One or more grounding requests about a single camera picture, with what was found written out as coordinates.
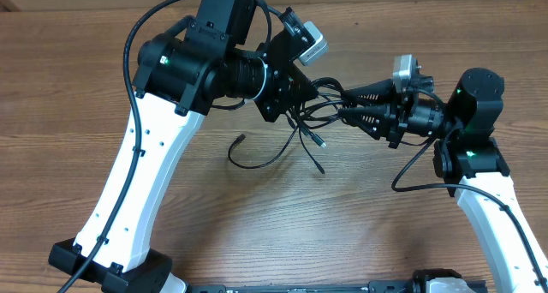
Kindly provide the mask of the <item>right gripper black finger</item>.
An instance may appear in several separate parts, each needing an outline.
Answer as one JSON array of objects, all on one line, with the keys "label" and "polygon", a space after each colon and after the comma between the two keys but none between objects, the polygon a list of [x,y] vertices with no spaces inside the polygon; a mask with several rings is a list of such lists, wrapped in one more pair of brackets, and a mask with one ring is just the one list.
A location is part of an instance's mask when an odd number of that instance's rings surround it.
[{"label": "right gripper black finger", "polygon": [[390,106],[368,105],[338,110],[338,116],[348,125],[357,127],[379,140],[387,137],[390,129]]},{"label": "right gripper black finger", "polygon": [[352,105],[383,105],[393,98],[393,80],[386,79],[370,85],[354,87],[342,93],[342,100]]}]

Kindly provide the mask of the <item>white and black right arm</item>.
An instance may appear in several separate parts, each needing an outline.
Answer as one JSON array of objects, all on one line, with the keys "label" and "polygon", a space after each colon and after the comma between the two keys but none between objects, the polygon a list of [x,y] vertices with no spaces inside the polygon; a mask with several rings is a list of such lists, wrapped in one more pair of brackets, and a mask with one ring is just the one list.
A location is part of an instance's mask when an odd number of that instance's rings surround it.
[{"label": "white and black right arm", "polygon": [[431,76],[403,70],[348,90],[338,115],[391,148],[406,134],[425,138],[438,188],[456,199],[474,229],[499,292],[545,292],[547,258],[515,195],[510,169],[495,139],[504,80],[489,69],[466,70],[449,101]]}]

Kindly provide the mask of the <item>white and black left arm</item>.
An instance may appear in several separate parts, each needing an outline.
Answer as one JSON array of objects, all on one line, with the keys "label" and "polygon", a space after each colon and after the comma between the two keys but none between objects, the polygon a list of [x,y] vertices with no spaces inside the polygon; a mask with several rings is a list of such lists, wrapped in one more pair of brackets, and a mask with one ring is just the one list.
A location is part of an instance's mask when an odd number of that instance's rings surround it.
[{"label": "white and black left arm", "polygon": [[291,9],[264,0],[200,0],[198,12],[145,42],[125,69],[131,111],[115,163],[90,218],[48,261],[104,292],[186,292],[152,229],[177,164],[213,102],[256,104],[267,122],[313,99],[302,73],[328,50]]}]

